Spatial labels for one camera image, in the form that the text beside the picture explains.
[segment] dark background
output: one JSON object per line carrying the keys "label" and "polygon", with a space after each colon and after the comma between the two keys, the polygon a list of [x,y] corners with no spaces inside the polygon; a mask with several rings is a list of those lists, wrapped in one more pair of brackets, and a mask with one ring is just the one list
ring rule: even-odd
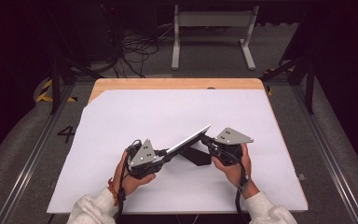
{"label": "dark background", "polygon": [[[0,1],[0,144],[34,107],[34,90],[48,76],[58,55],[86,66],[93,61],[112,61],[120,53],[123,27],[156,38],[158,26],[172,22],[173,6],[148,5],[143,10],[112,6],[106,6],[109,19],[99,5],[46,7]],[[306,8],[264,5],[257,23],[299,22]],[[315,24],[329,24],[324,27],[328,34],[323,47],[314,58],[316,76],[358,154],[358,4],[341,1],[313,16],[314,23],[296,35],[284,59],[294,59],[312,47],[318,31]]]}

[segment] white paper sheet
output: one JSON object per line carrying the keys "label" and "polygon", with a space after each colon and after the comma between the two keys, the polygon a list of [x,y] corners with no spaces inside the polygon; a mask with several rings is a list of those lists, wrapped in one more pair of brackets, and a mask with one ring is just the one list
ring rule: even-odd
{"label": "white paper sheet", "polygon": [[[211,137],[230,127],[254,138],[248,144],[254,182],[274,203],[308,210],[263,90],[120,90],[105,91],[84,109],[48,213],[70,213],[83,195],[98,195],[135,139],[168,148],[208,124]],[[201,143],[195,147],[207,152]],[[235,213],[235,192],[213,165],[177,156],[127,198],[124,213]]]}

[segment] table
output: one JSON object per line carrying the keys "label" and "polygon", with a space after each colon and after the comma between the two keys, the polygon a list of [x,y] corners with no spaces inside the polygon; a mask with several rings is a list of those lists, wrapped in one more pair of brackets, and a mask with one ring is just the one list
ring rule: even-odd
{"label": "table", "polygon": [[[211,87],[217,90],[205,90]],[[232,106],[238,109],[225,111]],[[149,138],[155,149],[163,149],[207,121],[212,123],[207,135],[217,136],[227,125],[253,137],[249,152],[254,182],[274,203],[291,211],[308,209],[260,80],[136,78],[95,83],[48,213],[69,213],[82,195],[98,194],[114,172],[122,148],[135,138]],[[193,147],[206,149],[201,144]],[[236,190],[213,166],[197,167],[177,156],[164,164],[157,177],[127,199],[124,214],[236,213]]]}

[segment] person's right hand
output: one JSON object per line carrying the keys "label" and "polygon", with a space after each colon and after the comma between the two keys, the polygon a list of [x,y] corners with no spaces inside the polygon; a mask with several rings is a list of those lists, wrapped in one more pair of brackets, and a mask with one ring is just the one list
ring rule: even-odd
{"label": "person's right hand", "polygon": [[[242,161],[243,166],[245,167],[246,174],[249,177],[249,184],[242,192],[243,197],[245,199],[247,199],[247,198],[250,198],[253,195],[257,194],[259,192],[259,190],[251,178],[252,162],[251,162],[251,158],[249,157],[248,147],[246,146],[246,144],[241,144],[241,148],[242,148],[242,154],[243,154],[241,161]],[[225,173],[228,181],[232,185],[234,185],[235,188],[238,188],[238,186],[240,185],[240,180],[241,180],[241,166],[239,164],[225,166],[216,157],[212,157],[212,161],[214,163],[214,166],[216,166],[217,169],[219,169],[220,171]]]}

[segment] gray floor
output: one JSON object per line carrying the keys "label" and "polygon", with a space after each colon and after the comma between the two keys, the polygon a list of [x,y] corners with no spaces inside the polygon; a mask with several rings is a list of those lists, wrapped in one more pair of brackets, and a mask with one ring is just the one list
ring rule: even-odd
{"label": "gray floor", "polygon": [[[182,32],[178,71],[171,70],[172,41],[167,39],[160,43],[158,53],[151,55],[144,63],[143,74],[147,77],[260,77],[266,69],[277,66],[295,29],[295,25],[255,27],[250,44],[255,71],[247,69],[239,47],[238,39],[243,35],[241,30],[230,28],[222,35],[205,30],[188,30]],[[139,64],[134,65],[134,69],[139,71]],[[125,73],[135,77],[130,69],[126,68]],[[109,70],[104,75],[114,77],[116,74]],[[332,178],[332,172],[321,153],[320,141],[311,128],[310,117],[297,100],[298,89],[290,87],[285,78],[286,75],[276,77],[266,85],[272,88],[269,100],[294,166],[299,174],[307,177],[301,181],[301,185],[310,210],[294,216],[298,223],[352,223],[343,195],[337,190],[337,182]],[[91,80],[84,77],[79,80],[71,92],[71,96],[78,97],[78,101],[67,103],[62,109],[43,148],[44,153],[19,202],[14,206],[9,223],[48,223],[51,218],[46,210],[73,140],[71,138],[66,144],[65,136],[57,133],[67,126],[77,126],[82,108],[87,104],[92,90]],[[312,118],[319,124],[358,203],[358,159],[318,83],[313,103],[315,115]],[[37,103],[0,146],[0,210],[49,119],[50,109],[51,103]],[[56,215],[51,223],[65,223],[66,220],[67,216]],[[197,223],[205,223],[205,220],[200,218]]]}

